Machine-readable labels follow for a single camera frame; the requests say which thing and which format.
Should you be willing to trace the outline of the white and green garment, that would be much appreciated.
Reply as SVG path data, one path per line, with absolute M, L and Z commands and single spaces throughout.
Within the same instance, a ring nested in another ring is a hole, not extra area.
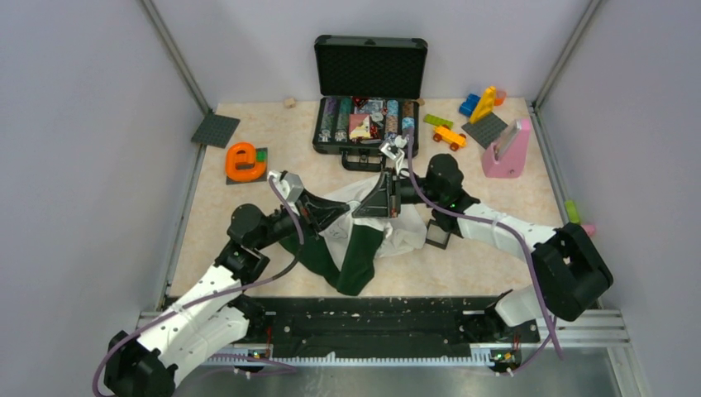
M 298 261 L 338 293 L 358 295 L 374 278 L 374 262 L 420 250 L 427 226 L 412 204 L 396 218 L 354 218 L 345 213 L 318 237 L 306 232 Z

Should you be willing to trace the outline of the black square frame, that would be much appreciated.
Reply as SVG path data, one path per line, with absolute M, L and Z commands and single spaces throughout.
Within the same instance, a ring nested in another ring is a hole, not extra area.
M 427 224 L 425 243 L 441 250 L 446 250 L 451 239 L 451 234 L 444 231 L 438 222 L 431 219 Z

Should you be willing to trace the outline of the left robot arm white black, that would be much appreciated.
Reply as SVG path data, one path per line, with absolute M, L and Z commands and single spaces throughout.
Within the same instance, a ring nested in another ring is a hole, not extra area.
M 350 209 L 307 191 L 270 215 L 252 203 L 237 207 L 229 242 L 196 285 L 150 323 L 113 337 L 93 378 L 94 394 L 104 385 L 115 396 L 172 396 L 225 345 L 260 339 L 260 307 L 243 295 L 266 283 L 260 276 L 269 260 L 260 249 L 287 237 L 303 246 L 305 232 L 322 231 Z

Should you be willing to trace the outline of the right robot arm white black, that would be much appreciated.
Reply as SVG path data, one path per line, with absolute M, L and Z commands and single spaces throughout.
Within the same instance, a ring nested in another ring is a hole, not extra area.
M 423 177 L 407 166 L 384 170 L 352 216 L 389 219 L 404 204 L 425 204 L 443 231 L 524 261 L 531 285 L 503 293 L 485 311 L 485 331 L 496 341 L 508 340 L 518 325 L 536 318 L 573 322 L 613 285 L 611 271 L 582 226 L 543 226 L 501 213 L 467 194 L 463 179 L 457 160 L 448 154 L 434 155 Z

